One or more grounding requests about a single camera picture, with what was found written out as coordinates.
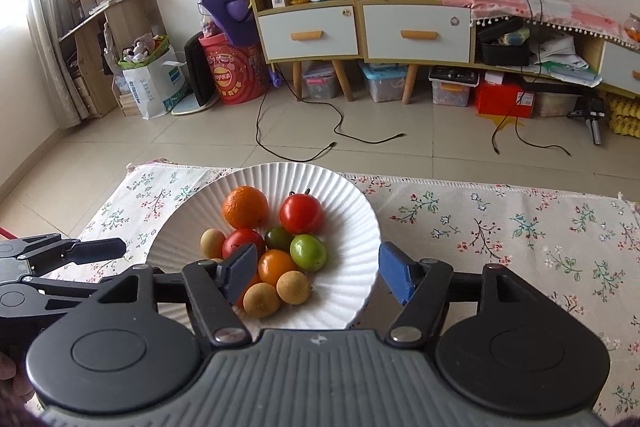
wooden drawer handle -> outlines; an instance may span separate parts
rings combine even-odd
[[[317,32],[298,32],[291,34],[292,41],[317,41],[321,39],[324,35],[322,30],[318,30]]]
[[[400,30],[403,39],[416,39],[419,41],[434,41],[438,38],[438,32],[427,32],[418,30]]]

plate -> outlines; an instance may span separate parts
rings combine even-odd
[[[303,163],[269,163],[233,172],[217,179],[186,200],[164,224],[151,246],[147,262],[167,273],[202,258],[200,237],[207,229],[228,234],[233,228],[223,219],[222,204],[236,187],[249,185],[267,197],[268,227],[279,225],[278,211],[290,191],[307,188],[324,209],[325,221],[318,237],[328,258],[312,274],[313,293],[296,307],[283,305],[274,315],[250,319],[238,311],[252,335],[262,328],[340,330],[351,325],[363,308],[378,272],[380,227],[367,198],[336,172]],[[258,229],[264,235],[266,229]],[[164,305],[161,312],[189,326],[183,305]]]

metal screw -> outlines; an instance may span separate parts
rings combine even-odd
[[[391,330],[391,339],[399,343],[417,342],[422,338],[422,333],[413,326],[400,326]]]
[[[246,339],[246,331],[241,328],[222,328],[213,336],[220,344],[240,344]]]

red container with lid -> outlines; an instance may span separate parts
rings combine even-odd
[[[223,103],[248,102],[266,92],[269,75],[260,44],[239,48],[222,32],[199,40]]]
[[[474,104],[478,114],[518,116],[531,118],[534,94],[522,89],[506,76],[502,84],[489,84],[482,80],[476,87]]]

red box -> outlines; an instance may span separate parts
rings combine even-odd
[[[525,91],[518,84],[505,77],[499,86],[489,84],[484,79],[476,88],[474,105],[478,114],[518,116],[531,118],[534,94]]]

